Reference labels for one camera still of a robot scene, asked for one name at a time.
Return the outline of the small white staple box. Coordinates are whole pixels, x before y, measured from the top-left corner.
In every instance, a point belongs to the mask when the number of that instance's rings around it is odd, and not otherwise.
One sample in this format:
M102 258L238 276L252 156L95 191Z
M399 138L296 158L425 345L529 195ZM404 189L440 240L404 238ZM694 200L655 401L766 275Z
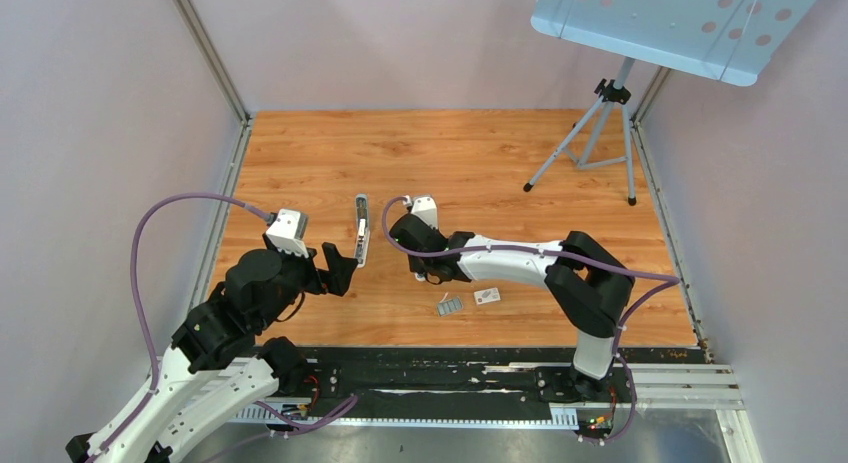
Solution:
M501 300L501 294L498 288L487 288L475 291L473 298L476 305L485 305L499 302Z

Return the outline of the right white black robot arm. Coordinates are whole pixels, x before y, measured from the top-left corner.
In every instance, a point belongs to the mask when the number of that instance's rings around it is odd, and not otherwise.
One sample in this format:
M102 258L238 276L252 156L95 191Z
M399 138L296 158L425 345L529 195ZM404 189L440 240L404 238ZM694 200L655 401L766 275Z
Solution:
M635 278L588 234L572 231L564 240L535 244L473 232L445 236L406 214L388 237L407 253L410 271L433 284L503 280L548 290L577 330L573 391L592 401L609 390L617 325Z

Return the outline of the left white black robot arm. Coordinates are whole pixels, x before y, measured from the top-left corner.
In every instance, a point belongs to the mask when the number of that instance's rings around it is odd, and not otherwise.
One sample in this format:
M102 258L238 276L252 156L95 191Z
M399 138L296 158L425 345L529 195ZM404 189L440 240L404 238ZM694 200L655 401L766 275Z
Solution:
M347 292L357 259L342 256L332 243L322 250L327 269L316 268L314 249L305 256L272 246L245 253L208 300L188 313L146 387L101 430L71 438L70 460L180 462L240 409L276 391L298 394L306 383L306 360L285 337L269 340L222 386L197 393L306 294Z

